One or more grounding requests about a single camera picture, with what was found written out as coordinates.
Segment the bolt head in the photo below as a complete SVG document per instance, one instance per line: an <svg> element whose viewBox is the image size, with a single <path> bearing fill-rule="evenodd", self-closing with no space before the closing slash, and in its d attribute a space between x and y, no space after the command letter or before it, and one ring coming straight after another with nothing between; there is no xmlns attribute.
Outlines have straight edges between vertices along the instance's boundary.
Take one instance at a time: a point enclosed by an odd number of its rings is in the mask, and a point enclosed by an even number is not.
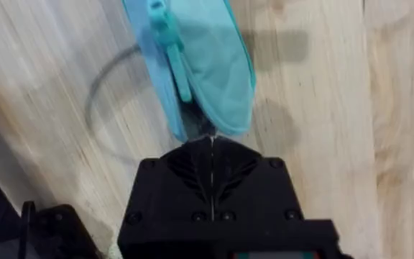
<svg viewBox="0 0 414 259"><path fill-rule="evenodd" d="M133 226L133 225L140 223L142 219L143 219L143 216L141 212L131 212L129 213L129 215L127 215L126 222L127 224Z"/></svg>

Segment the light wood surface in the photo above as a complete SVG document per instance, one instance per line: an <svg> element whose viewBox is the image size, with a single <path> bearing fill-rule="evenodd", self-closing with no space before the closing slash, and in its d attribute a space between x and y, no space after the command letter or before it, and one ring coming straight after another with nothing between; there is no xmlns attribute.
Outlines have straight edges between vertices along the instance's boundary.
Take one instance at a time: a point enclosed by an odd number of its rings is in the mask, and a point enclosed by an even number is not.
<svg viewBox="0 0 414 259"><path fill-rule="evenodd" d="M414 259L414 0L231 3L258 80L236 140L286 160L345 252ZM112 73L86 130L91 81L133 44L120 0L0 0L0 185L18 209L73 205L104 253L139 160L180 144L142 58Z"/></svg>

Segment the black 3d-printed part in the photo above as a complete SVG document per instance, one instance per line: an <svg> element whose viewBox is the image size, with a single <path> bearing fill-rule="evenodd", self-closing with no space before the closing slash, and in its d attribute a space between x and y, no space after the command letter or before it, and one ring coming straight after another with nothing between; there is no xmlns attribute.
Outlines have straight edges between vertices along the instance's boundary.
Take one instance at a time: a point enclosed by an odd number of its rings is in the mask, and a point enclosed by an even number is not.
<svg viewBox="0 0 414 259"><path fill-rule="evenodd" d="M342 259L330 220L304 220L285 163L226 138L140 163L119 233L124 258L227 259L313 251Z"/></svg>

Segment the light blue pouch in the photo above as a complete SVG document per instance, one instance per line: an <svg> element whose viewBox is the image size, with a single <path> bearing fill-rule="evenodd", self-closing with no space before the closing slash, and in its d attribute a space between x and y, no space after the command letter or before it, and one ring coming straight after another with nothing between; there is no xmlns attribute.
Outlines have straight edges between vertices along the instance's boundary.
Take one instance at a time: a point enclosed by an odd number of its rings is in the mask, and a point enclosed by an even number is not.
<svg viewBox="0 0 414 259"><path fill-rule="evenodd" d="M246 132L255 76L228 0L123 2L174 135Z"/></svg>

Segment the screw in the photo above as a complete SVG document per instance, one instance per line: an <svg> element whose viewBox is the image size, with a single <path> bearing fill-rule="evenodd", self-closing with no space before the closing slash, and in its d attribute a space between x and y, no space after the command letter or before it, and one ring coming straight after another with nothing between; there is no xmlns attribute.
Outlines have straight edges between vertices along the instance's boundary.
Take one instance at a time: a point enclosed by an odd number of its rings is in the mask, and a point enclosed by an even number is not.
<svg viewBox="0 0 414 259"><path fill-rule="evenodd" d="M273 168L282 168L284 166L284 162L279 158L273 158L270 161L270 165Z"/></svg>
<svg viewBox="0 0 414 259"><path fill-rule="evenodd" d="M63 219L62 214L56 214L56 215L55 215L55 220L60 221L60 220L62 220L62 219Z"/></svg>
<svg viewBox="0 0 414 259"><path fill-rule="evenodd" d="M126 222L127 224L133 226L140 223L142 221L142 218L143 216L141 212L131 212L129 215L127 215Z"/></svg>
<svg viewBox="0 0 414 259"><path fill-rule="evenodd" d="M290 209L285 212L285 218L286 220L298 220L301 219L301 215L300 212Z"/></svg>
<svg viewBox="0 0 414 259"><path fill-rule="evenodd" d="M234 214L234 212L224 212L223 214L221 214L221 220L224 221L234 221L236 220L236 215Z"/></svg>
<svg viewBox="0 0 414 259"><path fill-rule="evenodd" d="M194 212L191 216L191 220L194 222L202 222L207 220L207 215L203 212Z"/></svg>

